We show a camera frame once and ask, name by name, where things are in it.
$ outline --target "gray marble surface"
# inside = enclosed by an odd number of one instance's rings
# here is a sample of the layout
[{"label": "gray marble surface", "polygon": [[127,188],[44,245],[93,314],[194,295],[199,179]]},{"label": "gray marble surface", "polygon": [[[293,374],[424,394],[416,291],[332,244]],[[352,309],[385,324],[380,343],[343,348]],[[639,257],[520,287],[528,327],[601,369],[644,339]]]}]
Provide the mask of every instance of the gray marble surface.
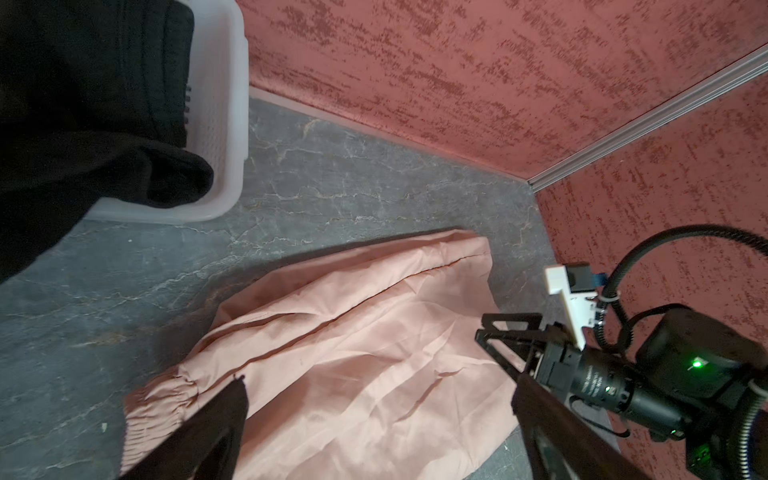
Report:
[{"label": "gray marble surface", "polygon": [[[122,399],[182,360],[219,302],[288,263],[464,227],[502,311],[561,314],[528,186],[251,101],[243,195],[184,226],[84,221],[0,285],[0,477],[118,475]],[[530,478],[518,433],[473,475]]]}]

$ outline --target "red textured wallpaper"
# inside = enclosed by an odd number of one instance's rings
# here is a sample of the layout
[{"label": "red textured wallpaper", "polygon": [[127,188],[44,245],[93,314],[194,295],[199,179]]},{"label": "red textured wallpaper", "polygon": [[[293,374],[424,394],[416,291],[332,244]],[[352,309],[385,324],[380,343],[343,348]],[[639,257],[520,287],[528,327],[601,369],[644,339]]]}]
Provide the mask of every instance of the red textured wallpaper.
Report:
[{"label": "red textured wallpaper", "polygon": [[238,0],[250,82],[530,178],[768,42],[765,0]]},{"label": "red textured wallpaper", "polygon": [[[539,192],[555,255],[610,272],[668,227],[724,223],[768,236],[768,75]],[[682,302],[768,347],[768,260],[719,239],[660,247],[622,283],[632,314]],[[639,346],[655,321],[641,325]],[[622,452],[659,480],[694,478],[680,443],[645,432]]]}]

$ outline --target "white baseboard trim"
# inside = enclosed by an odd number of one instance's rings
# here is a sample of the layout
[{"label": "white baseboard trim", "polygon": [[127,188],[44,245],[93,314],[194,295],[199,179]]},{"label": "white baseboard trim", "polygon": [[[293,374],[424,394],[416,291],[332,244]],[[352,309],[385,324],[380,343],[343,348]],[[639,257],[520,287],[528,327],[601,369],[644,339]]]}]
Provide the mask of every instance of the white baseboard trim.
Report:
[{"label": "white baseboard trim", "polygon": [[502,175],[504,177],[522,182],[524,184],[528,183],[526,179],[516,177],[515,175],[507,174],[505,172],[501,172],[488,165],[479,164],[475,160],[460,157],[456,154],[452,154],[450,152],[443,151],[438,148],[430,147],[428,145],[420,144],[419,142],[411,141],[403,137],[398,137],[397,135],[389,134],[385,131],[379,130],[378,128],[369,127],[368,125],[364,125],[354,120],[350,120],[348,118],[344,118],[339,115],[332,114],[324,110],[320,110],[319,108],[310,107],[309,105],[300,103],[295,100],[291,100],[289,98],[281,97],[277,94],[270,93],[260,88],[256,88],[252,86],[250,87],[248,93],[250,94],[251,98],[257,98],[259,100],[267,101],[271,104],[279,105],[280,107],[284,107],[289,110],[297,111],[301,114],[305,114],[310,117],[319,118],[320,120],[324,120],[324,121],[329,121],[331,123],[340,125],[344,128],[357,131],[361,134],[371,135],[372,137],[377,137],[377,138],[381,138],[382,140],[391,141],[394,144],[402,145],[403,147],[407,147],[407,148],[412,148],[413,150],[421,151],[429,155],[435,155],[437,157],[455,161],[460,164],[468,165],[470,167],[479,168],[480,170],[485,170],[493,174]]},{"label": "white baseboard trim", "polygon": [[768,45],[728,65],[653,110],[549,167],[528,182],[533,191],[552,185],[657,128],[768,71]]}]

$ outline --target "pink garment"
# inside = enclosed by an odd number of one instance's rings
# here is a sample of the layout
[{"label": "pink garment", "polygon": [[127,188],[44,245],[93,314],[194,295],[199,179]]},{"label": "pink garment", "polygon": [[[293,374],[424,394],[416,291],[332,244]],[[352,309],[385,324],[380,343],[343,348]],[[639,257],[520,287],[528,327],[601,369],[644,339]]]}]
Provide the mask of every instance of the pink garment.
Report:
[{"label": "pink garment", "polygon": [[235,478],[464,478],[517,425],[475,343],[488,241],[454,230],[275,270],[223,302],[179,365],[125,401],[126,472],[234,376],[250,407]]}]

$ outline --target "fabric fold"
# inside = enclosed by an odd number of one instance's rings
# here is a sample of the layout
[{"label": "fabric fold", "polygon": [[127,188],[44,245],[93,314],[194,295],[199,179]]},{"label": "fabric fold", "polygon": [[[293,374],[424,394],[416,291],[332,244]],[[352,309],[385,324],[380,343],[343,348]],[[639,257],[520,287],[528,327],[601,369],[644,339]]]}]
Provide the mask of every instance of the fabric fold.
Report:
[{"label": "fabric fold", "polygon": [[491,265],[453,230],[267,274],[126,398],[123,472],[242,376],[235,478],[464,478],[516,426],[514,384],[475,343]]}]

